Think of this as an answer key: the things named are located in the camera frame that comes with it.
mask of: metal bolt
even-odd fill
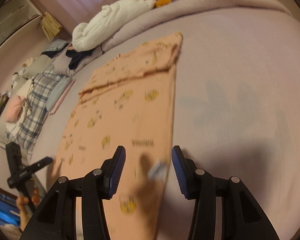
[[[238,183],[240,181],[240,179],[236,176],[231,177],[232,182],[234,183]]]
[[[95,169],[92,174],[97,176],[97,175],[100,175],[102,173],[102,170],[101,169]]]
[[[67,181],[67,177],[60,177],[59,179],[58,179],[58,182],[59,183],[65,183]]]
[[[203,169],[196,169],[195,173],[198,175],[204,175],[204,170]]]

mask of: black tool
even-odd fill
[[[223,240],[279,240],[257,200],[238,177],[220,179],[197,169],[179,146],[172,148],[172,163],[181,193],[196,200],[188,240],[214,239],[216,197],[222,197]]]
[[[112,159],[84,178],[60,177],[28,222],[20,240],[75,240],[75,203],[82,197],[82,228],[85,240],[110,240],[103,199],[117,192],[126,159],[119,146]]]
[[[23,195],[29,199],[29,208],[32,212],[34,212],[35,206],[31,201],[31,197],[25,183],[32,178],[32,175],[35,172],[52,163],[53,159],[45,157],[24,168],[21,161],[22,156],[20,146],[14,142],[6,145],[6,154],[11,173],[11,176],[7,179],[8,186],[10,188],[16,188],[18,191],[22,192]]]

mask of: clothing pile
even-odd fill
[[[0,116],[10,98],[11,92],[5,91],[0,93]]]

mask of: checkered cloth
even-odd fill
[[[41,54],[45,54],[45,52],[47,52],[47,51],[61,51],[68,44],[69,44],[68,41],[56,39]]]
[[[18,131],[15,133],[6,132],[7,137],[18,143],[23,149],[28,151],[29,157],[32,155],[34,145],[41,132],[44,121],[48,116],[46,103],[51,91],[57,83],[66,76],[54,75],[53,70],[39,73],[33,81],[34,88],[28,97],[31,115],[19,124]]]

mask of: bed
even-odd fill
[[[141,15],[103,43],[106,53],[74,76],[59,110],[47,118],[29,162],[55,156],[94,69],[181,31],[172,144],[215,177],[239,176],[279,238],[291,239],[300,228],[300,23],[275,0],[182,3]],[[47,169],[37,177],[47,189],[56,180]],[[157,239],[186,239],[193,205],[170,169]]]

